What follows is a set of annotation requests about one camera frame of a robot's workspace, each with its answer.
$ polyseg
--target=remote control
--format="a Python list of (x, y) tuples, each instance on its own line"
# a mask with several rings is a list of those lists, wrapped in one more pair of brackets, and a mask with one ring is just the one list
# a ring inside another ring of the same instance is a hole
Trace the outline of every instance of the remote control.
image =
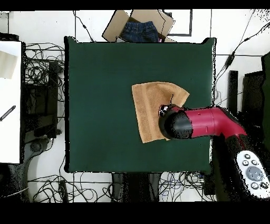
[(270, 181), (259, 158), (251, 151), (241, 151), (236, 160), (246, 190), (257, 198), (269, 198)]

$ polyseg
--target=gray button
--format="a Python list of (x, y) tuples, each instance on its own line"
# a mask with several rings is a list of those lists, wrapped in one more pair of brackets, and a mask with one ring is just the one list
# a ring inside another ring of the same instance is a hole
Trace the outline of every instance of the gray button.
[(244, 166), (248, 166), (248, 161), (244, 160), (244, 161), (243, 161), (243, 165), (244, 165)]
[(262, 183), (260, 184), (260, 186), (261, 186), (262, 188), (264, 188), (264, 189), (267, 189), (267, 188), (268, 188), (268, 185), (267, 185), (266, 183), (264, 183), (264, 182), (262, 182)]
[(246, 171), (247, 177), (252, 181), (261, 181), (264, 177), (262, 171), (255, 167), (251, 166)]
[(256, 183), (252, 183), (252, 184), (251, 184), (251, 187), (252, 187), (254, 190), (256, 190), (256, 189), (258, 189), (259, 185), (256, 184)]

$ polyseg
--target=blue jeans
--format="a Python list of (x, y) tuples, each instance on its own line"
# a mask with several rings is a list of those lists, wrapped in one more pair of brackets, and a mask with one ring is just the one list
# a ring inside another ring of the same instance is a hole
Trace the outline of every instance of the blue jeans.
[(131, 43), (158, 43), (158, 31), (152, 21), (126, 23), (121, 37)]

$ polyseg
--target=green tabletop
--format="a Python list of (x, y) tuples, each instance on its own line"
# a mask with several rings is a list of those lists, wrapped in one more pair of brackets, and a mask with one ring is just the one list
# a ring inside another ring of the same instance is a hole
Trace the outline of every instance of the green tabletop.
[(214, 38), (202, 44), (65, 38), (69, 172), (210, 172), (210, 137), (142, 143), (131, 86), (171, 82), (190, 93), (184, 106), (209, 106), (214, 45)]

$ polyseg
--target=orange towel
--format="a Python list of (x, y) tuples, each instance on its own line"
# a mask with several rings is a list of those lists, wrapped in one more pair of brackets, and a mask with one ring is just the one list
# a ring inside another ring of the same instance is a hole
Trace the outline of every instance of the orange towel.
[(160, 105), (172, 104), (181, 107), (189, 93), (179, 86), (168, 82), (148, 82), (132, 86), (139, 132), (143, 143), (165, 137), (159, 130), (158, 111)]

